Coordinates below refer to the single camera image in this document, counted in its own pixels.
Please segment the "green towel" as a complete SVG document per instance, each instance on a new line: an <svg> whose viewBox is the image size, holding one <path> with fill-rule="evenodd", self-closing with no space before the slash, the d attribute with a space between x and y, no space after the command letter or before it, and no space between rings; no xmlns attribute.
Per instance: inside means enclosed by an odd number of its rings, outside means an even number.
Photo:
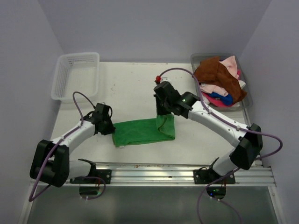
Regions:
<svg viewBox="0 0 299 224"><path fill-rule="evenodd" d="M116 147L169 141L176 137L175 119L172 114L120 122L114 126L112 140Z"/></svg>

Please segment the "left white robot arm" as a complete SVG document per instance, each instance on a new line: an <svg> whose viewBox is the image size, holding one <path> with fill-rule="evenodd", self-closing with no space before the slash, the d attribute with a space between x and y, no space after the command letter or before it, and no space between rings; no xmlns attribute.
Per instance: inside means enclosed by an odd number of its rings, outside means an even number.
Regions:
<svg viewBox="0 0 299 224"><path fill-rule="evenodd" d="M113 134L112 113L112 107L98 103L69 132L53 140L41 140L29 176L55 187L63 186L67 180L94 182L100 177L95 162L86 159L71 161L70 154L90 137Z"/></svg>

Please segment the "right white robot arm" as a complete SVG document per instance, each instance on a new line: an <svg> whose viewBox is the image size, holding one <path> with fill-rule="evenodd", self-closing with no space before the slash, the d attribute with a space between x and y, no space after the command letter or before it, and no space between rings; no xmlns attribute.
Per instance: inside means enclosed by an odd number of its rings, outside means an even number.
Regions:
<svg viewBox="0 0 299 224"><path fill-rule="evenodd" d="M219 183L236 168L248 170L259 155L263 141L257 132L260 126L239 123L209 106L203 106L200 98L190 92L179 94L171 83L163 81L154 88L157 112L173 113L204 125L223 137L233 149L216 158L209 168L194 170L196 184Z"/></svg>

